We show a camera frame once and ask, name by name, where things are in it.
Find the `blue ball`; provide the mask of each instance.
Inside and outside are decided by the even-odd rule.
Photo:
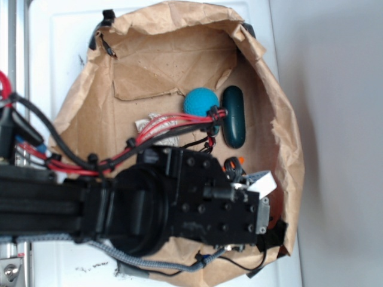
[[[212,106],[219,106],[217,95],[208,88],[195,88],[186,95],[184,112],[190,115],[206,117]]]

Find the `white surface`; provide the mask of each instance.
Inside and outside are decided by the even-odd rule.
[[[95,26],[102,20],[101,11],[113,8],[116,15],[154,4],[157,1],[48,1],[34,0],[30,8],[30,88],[31,99],[49,117],[54,118],[77,75],[82,69],[80,58],[86,51]],[[273,73],[278,76],[269,2],[209,1],[234,8],[251,23],[257,38],[269,50],[265,55]],[[32,117],[38,130],[45,130]],[[70,243],[34,244],[36,287],[61,286],[169,286],[136,277],[115,277],[115,262],[105,254],[88,246]],[[299,252],[265,267],[253,280],[243,276],[222,286],[299,287]]]
[[[382,286],[383,2],[270,3],[305,151],[303,284]]]

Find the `white wall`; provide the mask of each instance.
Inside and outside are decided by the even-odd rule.
[[[270,7],[305,152],[303,284],[383,286],[383,1]]]

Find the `bolt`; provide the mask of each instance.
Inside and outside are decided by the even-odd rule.
[[[254,232],[254,225],[253,224],[249,224],[247,226],[247,230],[250,232],[250,233],[253,233]]]
[[[202,166],[204,169],[208,169],[210,167],[210,161],[208,160],[205,160],[203,163],[202,163]]]
[[[223,205],[223,208],[224,208],[224,210],[226,210],[226,211],[230,211],[231,209],[232,209],[232,205],[230,204],[230,203],[225,203],[224,205]]]
[[[19,269],[13,264],[6,266],[6,268],[4,269],[4,274],[7,277],[12,277],[12,276],[16,275],[17,272],[19,272]]]
[[[227,232],[227,231],[229,230],[229,225],[228,225],[228,224],[222,224],[222,226],[221,226],[221,230],[222,230],[223,232]]]
[[[259,228],[259,233],[260,234],[266,233],[266,227],[262,226],[261,228]]]
[[[189,206],[189,204],[184,203],[184,204],[182,204],[181,209],[183,212],[188,212],[190,209],[190,206]]]
[[[48,175],[48,180],[52,181],[55,178],[55,174],[52,172]]]
[[[203,214],[205,211],[206,211],[206,207],[205,207],[205,205],[200,204],[200,205],[198,206],[198,212],[199,212],[200,214]]]
[[[254,213],[256,211],[256,207],[254,205],[249,206],[249,211]]]
[[[196,160],[194,159],[194,157],[189,157],[186,163],[188,166],[194,166],[196,164]]]

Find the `brown paper bag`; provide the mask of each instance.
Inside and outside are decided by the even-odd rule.
[[[221,162],[232,156],[244,157],[248,173],[272,171],[278,188],[269,196],[273,220],[268,230],[280,222],[287,229],[280,246],[268,249],[266,263],[270,263],[293,250],[303,155],[291,105],[262,59],[265,49],[242,22],[230,8],[178,1],[105,20],[104,25],[109,26],[95,32],[87,64],[54,123],[82,158],[90,152],[107,158],[123,150],[126,139],[137,135],[136,120],[147,118],[151,112],[181,112],[184,95],[190,90],[207,87],[221,95],[227,86],[240,87],[245,101],[246,142],[240,149],[231,149],[219,135],[212,154]],[[180,146],[202,137],[201,132],[182,136]],[[54,142],[51,149],[57,151]],[[128,160],[113,175],[134,163],[134,158]],[[193,264],[198,251],[211,254],[214,250],[198,242],[171,238],[147,259]],[[263,258],[257,247],[251,246],[226,256],[248,268],[256,267]],[[150,277],[179,286],[214,286],[245,272],[217,259],[195,273]]]

